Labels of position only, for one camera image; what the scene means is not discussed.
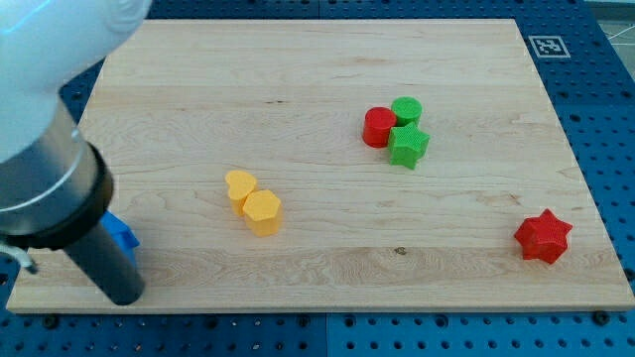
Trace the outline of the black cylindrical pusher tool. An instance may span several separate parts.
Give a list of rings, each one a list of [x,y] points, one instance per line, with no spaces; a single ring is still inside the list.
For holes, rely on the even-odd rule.
[[[114,304],[128,305],[142,295],[143,278],[101,223],[63,251]]]

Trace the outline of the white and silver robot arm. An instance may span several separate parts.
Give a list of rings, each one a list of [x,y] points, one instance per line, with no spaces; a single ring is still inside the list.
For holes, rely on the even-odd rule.
[[[114,182],[61,88],[125,43],[151,0],[1,4],[1,251],[37,273],[28,249],[64,251],[115,304],[145,284],[101,219]]]

